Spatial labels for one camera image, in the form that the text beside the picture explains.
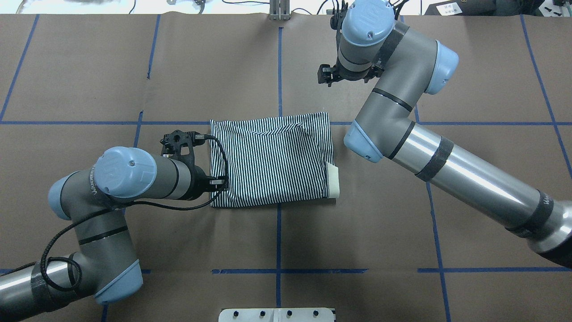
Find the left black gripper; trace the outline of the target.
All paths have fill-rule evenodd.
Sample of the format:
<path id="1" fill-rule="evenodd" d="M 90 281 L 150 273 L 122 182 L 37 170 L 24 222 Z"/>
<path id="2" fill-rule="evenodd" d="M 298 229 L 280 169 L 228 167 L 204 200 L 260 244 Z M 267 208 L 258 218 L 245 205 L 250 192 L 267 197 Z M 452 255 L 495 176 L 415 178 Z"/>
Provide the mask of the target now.
<path id="1" fill-rule="evenodd" d="M 192 186 L 192 200 L 198 199 L 206 192 L 227 191 L 230 187 L 228 169 L 222 175 L 212 177 L 207 175 L 202 168 L 195 167 L 194 184 Z"/>

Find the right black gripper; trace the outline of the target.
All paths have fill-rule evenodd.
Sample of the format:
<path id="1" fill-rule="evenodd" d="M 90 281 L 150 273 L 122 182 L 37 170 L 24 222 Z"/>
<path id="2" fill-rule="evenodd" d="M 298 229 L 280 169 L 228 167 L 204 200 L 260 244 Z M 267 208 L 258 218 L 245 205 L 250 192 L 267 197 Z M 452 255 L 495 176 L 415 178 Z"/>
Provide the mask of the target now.
<path id="1" fill-rule="evenodd" d="M 329 64 L 321 64 L 317 71 L 317 81 L 319 84 L 327 84 L 342 80 L 360 81 L 367 83 L 370 79 L 380 77 L 385 71 L 385 67 L 378 64 L 342 64 L 336 63 L 331 67 Z"/>

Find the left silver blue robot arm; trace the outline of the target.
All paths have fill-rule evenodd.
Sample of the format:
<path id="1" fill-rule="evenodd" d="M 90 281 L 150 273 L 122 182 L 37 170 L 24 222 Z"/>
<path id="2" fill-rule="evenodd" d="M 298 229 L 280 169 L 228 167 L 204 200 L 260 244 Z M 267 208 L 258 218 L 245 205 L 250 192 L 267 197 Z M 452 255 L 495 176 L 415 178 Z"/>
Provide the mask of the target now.
<path id="1" fill-rule="evenodd" d="M 209 177 L 192 155 L 154 156 L 143 149 L 107 149 L 90 168 L 55 182 L 49 206 L 71 224 L 79 251 L 50 257 L 51 240 L 36 263 L 1 277 L 1 320 L 16 322 L 94 297 L 108 305 L 133 295 L 143 284 L 139 258 L 125 219 L 125 208 L 148 199 L 194 200 L 212 192 L 215 200 L 227 177 Z"/>

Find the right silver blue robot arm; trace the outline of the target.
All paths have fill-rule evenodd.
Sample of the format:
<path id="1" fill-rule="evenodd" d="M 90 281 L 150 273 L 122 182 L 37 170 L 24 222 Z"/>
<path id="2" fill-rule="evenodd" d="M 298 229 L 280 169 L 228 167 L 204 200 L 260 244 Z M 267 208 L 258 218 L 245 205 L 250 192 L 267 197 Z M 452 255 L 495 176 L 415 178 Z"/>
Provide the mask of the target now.
<path id="1" fill-rule="evenodd" d="M 373 163 L 393 160 L 525 239 L 541 257 L 570 268 L 569 200 L 553 199 L 409 118 L 423 94 L 437 94 L 452 78 L 458 54 L 400 22 L 387 0 L 343 2 L 331 28 L 336 63 L 320 65 L 317 81 L 378 79 L 345 146 Z"/>

